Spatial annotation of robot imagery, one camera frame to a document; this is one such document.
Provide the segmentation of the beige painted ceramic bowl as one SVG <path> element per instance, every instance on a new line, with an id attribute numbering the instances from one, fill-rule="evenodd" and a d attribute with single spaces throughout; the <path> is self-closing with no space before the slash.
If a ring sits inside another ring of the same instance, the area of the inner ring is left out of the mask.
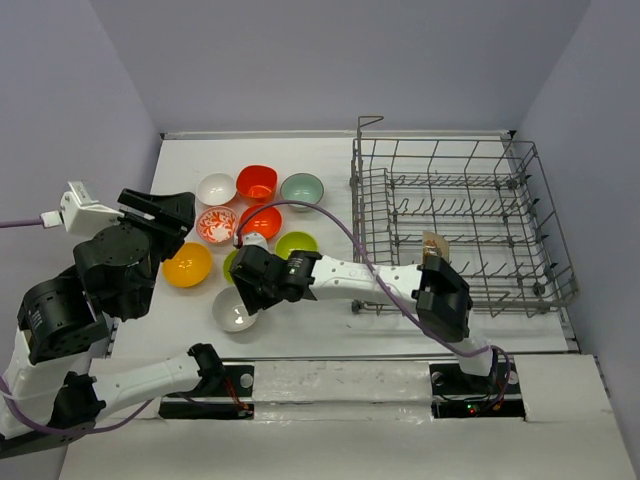
<path id="1" fill-rule="evenodd" d="M 431 257 L 441 258 L 450 262 L 449 242 L 435 232 L 424 231 L 422 233 L 422 264 Z"/>

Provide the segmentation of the grey wire dish rack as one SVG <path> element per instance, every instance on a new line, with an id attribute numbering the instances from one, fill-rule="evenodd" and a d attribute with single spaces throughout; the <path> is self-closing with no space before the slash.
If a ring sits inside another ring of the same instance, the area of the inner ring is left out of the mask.
<path id="1" fill-rule="evenodd" d="M 379 130 L 363 115 L 352 143 L 355 260 L 417 263 L 427 232 L 449 245 L 478 311 L 546 314 L 579 282 L 536 145 L 510 132 L 438 138 Z"/>

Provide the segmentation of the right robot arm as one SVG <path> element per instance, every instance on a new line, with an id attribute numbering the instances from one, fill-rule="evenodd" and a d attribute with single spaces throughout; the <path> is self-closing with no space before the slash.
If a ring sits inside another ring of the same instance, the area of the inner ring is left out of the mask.
<path id="1" fill-rule="evenodd" d="M 441 257 L 429 256 L 421 265 L 367 265 L 306 250 L 283 259 L 258 245 L 245 245 L 230 274 L 251 314 L 283 301 L 352 299 L 395 306 L 456 356 L 468 390 L 482 392 L 496 381 L 493 351 L 470 326 L 470 287 Z"/>

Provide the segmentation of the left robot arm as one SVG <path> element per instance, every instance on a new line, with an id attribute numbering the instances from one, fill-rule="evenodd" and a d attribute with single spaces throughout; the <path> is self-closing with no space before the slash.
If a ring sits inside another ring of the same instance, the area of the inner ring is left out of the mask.
<path id="1" fill-rule="evenodd" d="M 209 395 L 226 372 L 215 349 L 185 353 L 115 375 L 76 373 L 74 364 L 106 339 L 109 319 L 145 316 L 159 267 L 184 245 L 196 219 L 190 192 L 151 195 L 123 190 L 118 207 L 73 182 L 46 228 L 81 237 L 72 265 L 28 290 L 17 314 L 10 363 L 1 377 L 1 455 L 12 458 L 73 443 L 104 431 L 104 420 L 142 410 L 168 395 Z"/>

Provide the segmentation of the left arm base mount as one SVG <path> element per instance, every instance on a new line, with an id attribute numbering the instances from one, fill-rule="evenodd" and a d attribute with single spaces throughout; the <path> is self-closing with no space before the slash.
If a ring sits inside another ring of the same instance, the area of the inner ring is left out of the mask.
<path id="1" fill-rule="evenodd" d="M 165 420 L 252 420 L 255 367 L 224 364 L 210 344 L 188 350 L 198 364 L 199 382 L 187 392 L 162 398 L 158 415 Z"/>

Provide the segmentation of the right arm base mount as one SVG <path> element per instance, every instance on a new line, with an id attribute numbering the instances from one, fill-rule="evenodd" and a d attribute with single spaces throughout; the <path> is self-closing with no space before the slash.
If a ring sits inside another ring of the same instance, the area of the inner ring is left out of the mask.
<path id="1" fill-rule="evenodd" d="M 509 378 L 504 361 L 493 377 L 465 374 L 457 363 L 429 367 L 431 413 L 436 420 L 470 418 L 520 418 L 526 416 L 518 372 L 510 362 Z"/>

